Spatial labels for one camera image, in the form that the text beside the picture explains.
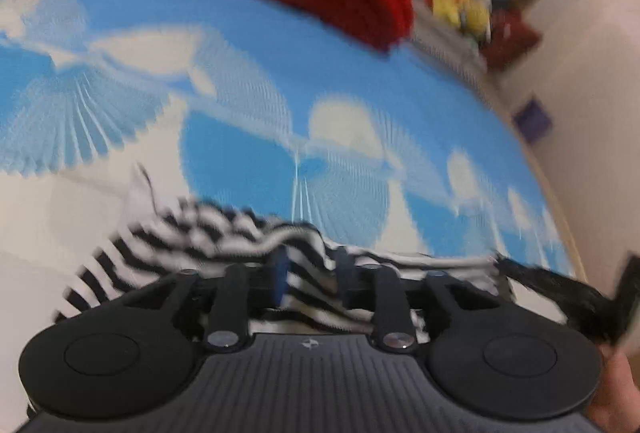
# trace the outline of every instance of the round black disc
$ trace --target round black disc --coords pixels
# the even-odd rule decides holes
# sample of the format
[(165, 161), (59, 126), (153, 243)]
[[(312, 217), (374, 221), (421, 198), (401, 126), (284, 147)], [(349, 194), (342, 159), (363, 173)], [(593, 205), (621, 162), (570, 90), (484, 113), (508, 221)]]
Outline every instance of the round black disc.
[(600, 378), (584, 336), (517, 307), (465, 313), (430, 347), (433, 379), (461, 405), (513, 421), (579, 410)]
[(158, 312), (111, 309), (108, 317), (62, 321), (23, 350), (30, 399), (56, 415), (113, 419), (149, 410), (189, 379), (193, 346)]

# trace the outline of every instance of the human hand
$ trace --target human hand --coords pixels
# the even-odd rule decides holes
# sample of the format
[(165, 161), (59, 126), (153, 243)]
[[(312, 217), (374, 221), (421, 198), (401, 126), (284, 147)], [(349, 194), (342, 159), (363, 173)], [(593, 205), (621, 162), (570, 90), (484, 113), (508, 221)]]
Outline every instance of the human hand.
[(587, 417), (604, 433), (636, 433), (640, 429), (640, 389), (634, 384), (622, 350), (601, 345), (604, 368)]

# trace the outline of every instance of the logo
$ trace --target logo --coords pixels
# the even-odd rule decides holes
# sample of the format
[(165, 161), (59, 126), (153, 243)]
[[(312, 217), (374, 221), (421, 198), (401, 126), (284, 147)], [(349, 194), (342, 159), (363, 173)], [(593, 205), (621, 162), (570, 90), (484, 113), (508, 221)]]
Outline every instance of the logo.
[(314, 348), (318, 348), (320, 346), (320, 343), (318, 343), (315, 339), (312, 339), (311, 337), (305, 339), (300, 344), (303, 347), (305, 347), (306, 349), (309, 349), (309, 350), (312, 350)]

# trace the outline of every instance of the striped cloth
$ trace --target striped cloth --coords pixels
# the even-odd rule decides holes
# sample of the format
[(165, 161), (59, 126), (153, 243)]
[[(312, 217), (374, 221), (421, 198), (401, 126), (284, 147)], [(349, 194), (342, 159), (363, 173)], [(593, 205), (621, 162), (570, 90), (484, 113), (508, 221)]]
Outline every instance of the striped cloth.
[[(220, 277), (232, 263), (264, 264), (281, 246), (289, 258), (286, 287), (278, 308), (252, 316), (252, 333), (368, 333), (372, 314), (347, 310), (337, 297), (333, 271), (338, 250), (353, 256), (356, 265), (389, 265), (405, 279), (447, 270), (493, 294), (510, 296), (508, 283), (500, 279), (489, 256), (437, 258), (344, 247), (324, 238), (309, 223), (258, 217), (250, 210), (222, 208), (207, 201), (181, 200), (162, 216), (130, 225), (107, 239), (66, 289), (55, 321), (182, 269)], [(414, 312), (412, 318), (418, 340), (427, 341), (420, 313)]]

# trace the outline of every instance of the blue patterned bed sheet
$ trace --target blue patterned bed sheet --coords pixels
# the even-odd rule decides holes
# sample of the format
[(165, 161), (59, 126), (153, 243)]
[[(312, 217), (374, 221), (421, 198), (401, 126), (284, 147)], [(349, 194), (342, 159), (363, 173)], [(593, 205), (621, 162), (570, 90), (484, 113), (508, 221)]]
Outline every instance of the blue patterned bed sheet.
[(0, 68), (6, 171), (108, 156), (178, 96), (194, 195), (339, 242), (571, 271), (510, 130), (409, 48), (268, 0), (0, 0)]

